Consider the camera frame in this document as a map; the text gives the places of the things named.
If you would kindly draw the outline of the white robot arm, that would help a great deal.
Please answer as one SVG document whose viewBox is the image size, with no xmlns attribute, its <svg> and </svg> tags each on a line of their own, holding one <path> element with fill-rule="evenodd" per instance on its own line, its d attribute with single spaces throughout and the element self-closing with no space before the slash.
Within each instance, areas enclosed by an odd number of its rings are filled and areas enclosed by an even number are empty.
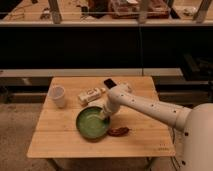
<svg viewBox="0 0 213 171">
<path fill-rule="evenodd" d="M 126 106 L 184 134 L 180 171 L 213 171 L 213 103 L 193 109 L 156 101 L 131 93 L 128 84 L 110 88 L 101 117 L 111 117 Z"/>
</svg>

